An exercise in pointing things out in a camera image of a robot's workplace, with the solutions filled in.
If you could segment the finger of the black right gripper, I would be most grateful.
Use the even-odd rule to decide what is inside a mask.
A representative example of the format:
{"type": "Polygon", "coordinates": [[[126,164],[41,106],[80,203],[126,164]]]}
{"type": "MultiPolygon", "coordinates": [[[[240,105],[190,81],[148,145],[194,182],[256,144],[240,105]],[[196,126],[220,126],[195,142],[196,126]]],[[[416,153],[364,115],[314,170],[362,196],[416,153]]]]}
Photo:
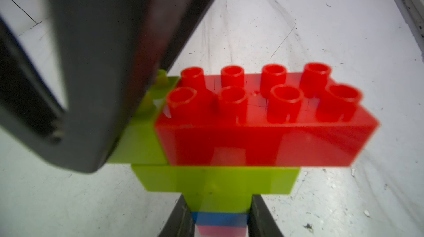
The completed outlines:
{"type": "Polygon", "coordinates": [[[213,1],[51,0],[67,108],[1,23],[1,126],[50,164],[97,171],[213,1]]]}

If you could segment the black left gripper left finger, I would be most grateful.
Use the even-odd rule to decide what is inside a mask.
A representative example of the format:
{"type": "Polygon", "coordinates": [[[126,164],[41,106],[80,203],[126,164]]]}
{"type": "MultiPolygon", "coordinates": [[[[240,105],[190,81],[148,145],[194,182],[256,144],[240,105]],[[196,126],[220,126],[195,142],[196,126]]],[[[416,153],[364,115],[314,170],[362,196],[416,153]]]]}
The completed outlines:
{"type": "Polygon", "coordinates": [[[158,237],[194,236],[195,222],[184,196],[181,195],[158,237]]]}

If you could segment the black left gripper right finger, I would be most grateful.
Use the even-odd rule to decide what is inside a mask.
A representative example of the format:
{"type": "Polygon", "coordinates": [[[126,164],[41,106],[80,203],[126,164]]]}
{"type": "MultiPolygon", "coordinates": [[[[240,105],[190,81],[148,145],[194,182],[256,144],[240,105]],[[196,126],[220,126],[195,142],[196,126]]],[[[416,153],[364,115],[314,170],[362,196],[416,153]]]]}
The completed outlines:
{"type": "Polygon", "coordinates": [[[261,195],[253,195],[248,216],[249,237],[284,237],[261,195]]]}

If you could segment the pink small lego brick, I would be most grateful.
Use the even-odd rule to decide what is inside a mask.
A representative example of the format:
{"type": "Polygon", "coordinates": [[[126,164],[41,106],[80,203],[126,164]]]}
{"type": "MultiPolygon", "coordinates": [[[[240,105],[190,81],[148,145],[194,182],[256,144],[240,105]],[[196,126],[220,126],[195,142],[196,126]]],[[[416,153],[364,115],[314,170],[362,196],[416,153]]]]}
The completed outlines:
{"type": "Polygon", "coordinates": [[[245,237],[248,227],[197,226],[201,237],[245,237]]]}

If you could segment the lime small lego brick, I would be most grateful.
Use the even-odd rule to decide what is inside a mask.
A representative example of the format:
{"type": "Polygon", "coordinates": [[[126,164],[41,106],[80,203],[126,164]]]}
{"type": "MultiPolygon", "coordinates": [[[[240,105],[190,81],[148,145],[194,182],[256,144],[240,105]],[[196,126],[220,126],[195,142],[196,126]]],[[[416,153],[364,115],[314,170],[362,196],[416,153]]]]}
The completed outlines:
{"type": "Polygon", "coordinates": [[[166,103],[165,98],[179,82],[163,69],[157,71],[155,83],[146,92],[136,113],[122,132],[108,159],[111,164],[166,165],[165,153],[155,131],[155,123],[166,103]]]}
{"type": "Polygon", "coordinates": [[[182,194],[192,212],[248,213],[252,195],[182,194]]]}

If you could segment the blue small lego brick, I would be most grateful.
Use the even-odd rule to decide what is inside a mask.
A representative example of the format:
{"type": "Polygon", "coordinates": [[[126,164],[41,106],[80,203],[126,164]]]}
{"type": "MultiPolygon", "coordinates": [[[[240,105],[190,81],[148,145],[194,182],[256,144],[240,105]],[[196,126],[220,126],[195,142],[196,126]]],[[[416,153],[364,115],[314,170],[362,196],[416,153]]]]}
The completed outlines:
{"type": "Polygon", "coordinates": [[[193,221],[199,226],[245,227],[246,213],[192,212],[193,221]]]}

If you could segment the lime long lego brick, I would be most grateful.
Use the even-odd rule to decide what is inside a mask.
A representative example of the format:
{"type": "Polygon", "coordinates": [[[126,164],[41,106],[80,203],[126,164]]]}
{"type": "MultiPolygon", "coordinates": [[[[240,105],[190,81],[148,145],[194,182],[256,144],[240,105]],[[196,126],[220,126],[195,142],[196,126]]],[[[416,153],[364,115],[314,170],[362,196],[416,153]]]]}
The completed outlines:
{"type": "Polygon", "coordinates": [[[289,195],[298,167],[132,165],[151,192],[217,195],[289,195]]]}

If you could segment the red lego brick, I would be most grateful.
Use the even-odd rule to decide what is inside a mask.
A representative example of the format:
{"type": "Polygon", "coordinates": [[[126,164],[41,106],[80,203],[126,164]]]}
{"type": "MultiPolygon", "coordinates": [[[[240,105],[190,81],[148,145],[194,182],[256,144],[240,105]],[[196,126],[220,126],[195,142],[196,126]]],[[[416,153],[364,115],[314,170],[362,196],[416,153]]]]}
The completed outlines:
{"type": "Polygon", "coordinates": [[[332,69],[300,73],[268,64],[257,74],[227,66],[219,75],[181,72],[155,130],[172,165],[350,166],[379,126],[363,95],[332,69]]]}

